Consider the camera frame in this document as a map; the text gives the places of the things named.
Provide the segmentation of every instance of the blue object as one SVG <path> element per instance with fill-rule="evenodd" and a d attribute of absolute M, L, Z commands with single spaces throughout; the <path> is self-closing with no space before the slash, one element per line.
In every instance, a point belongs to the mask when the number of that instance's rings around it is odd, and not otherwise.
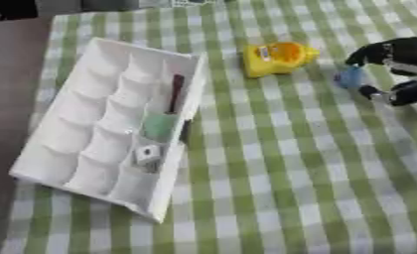
<path fill-rule="evenodd" d="M 361 67 L 350 65 L 335 76 L 335 81 L 338 86 L 345 89 L 359 88 L 362 86 L 362 76 Z"/>

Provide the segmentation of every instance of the bottle label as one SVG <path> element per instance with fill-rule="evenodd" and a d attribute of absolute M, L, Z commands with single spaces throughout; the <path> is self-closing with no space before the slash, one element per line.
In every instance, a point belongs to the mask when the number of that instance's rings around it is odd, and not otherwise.
<path fill-rule="evenodd" d="M 269 54 L 269 49 L 267 49 L 267 47 L 265 46 L 259 47 L 259 54 L 261 55 L 261 58 L 265 62 L 270 62 L 270 54 Z"/>

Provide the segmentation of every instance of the table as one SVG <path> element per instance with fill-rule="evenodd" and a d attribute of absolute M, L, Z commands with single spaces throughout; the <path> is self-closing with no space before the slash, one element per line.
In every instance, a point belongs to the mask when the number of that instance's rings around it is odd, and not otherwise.
<path fill-rule="evenodd" d="M 51 19 L 0 22 L 0 247 L 14 180 L 8 171 L 28 135 Z"/>
<path fill-rule="evenodd" d="M 417 253 L 417 112 L 332 84 L 358 47 L 414 35 L 414 0 L 241 0 L 57 17 L 35 124 L 93 36 L 208 52 L 210 84 L 163 224 L 19 182 L 2 252 Z M 244 78 L 243 44 L 285 40 L 322 54 L 292 75 Z M 384 88 L 400 81 L 380 67 L 369 73 Z"/>

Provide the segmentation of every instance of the green sponge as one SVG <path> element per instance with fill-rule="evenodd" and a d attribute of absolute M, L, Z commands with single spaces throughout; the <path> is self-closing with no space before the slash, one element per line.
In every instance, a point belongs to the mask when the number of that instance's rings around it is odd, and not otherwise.
<path fill-rule="evenodd" d="M 174 114 L 148 112 L 142 128 L 144 136 L 156 142 L 168 142 L 175 126 L 176 118 L 177 116 Z"/>

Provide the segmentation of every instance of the small cube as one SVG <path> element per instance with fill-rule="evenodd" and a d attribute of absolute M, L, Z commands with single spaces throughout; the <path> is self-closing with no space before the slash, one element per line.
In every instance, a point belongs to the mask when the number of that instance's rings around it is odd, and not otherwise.
<path fill-rule="evenodd" d="M 161 159 L 161 148 L 157 145 L 140 147 L 135 151 L 135 164 L 145 166 Z"/>

